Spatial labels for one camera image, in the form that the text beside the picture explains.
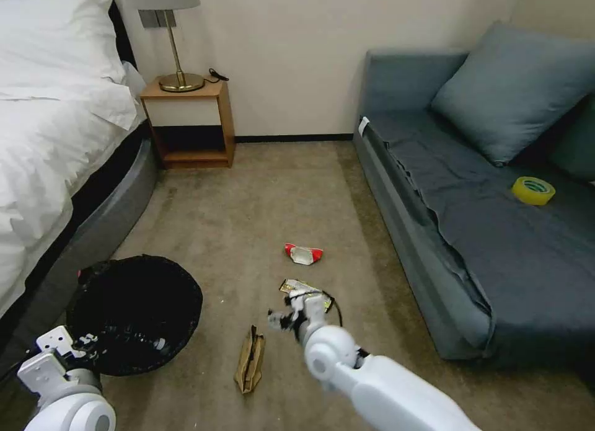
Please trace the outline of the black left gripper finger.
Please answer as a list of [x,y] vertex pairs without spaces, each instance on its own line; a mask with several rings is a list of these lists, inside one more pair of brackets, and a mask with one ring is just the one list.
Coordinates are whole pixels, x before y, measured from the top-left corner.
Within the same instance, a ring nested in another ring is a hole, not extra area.
[[169,352],[169,343],[163,337],[142,336],[139,344],[144,352],[166,355]]

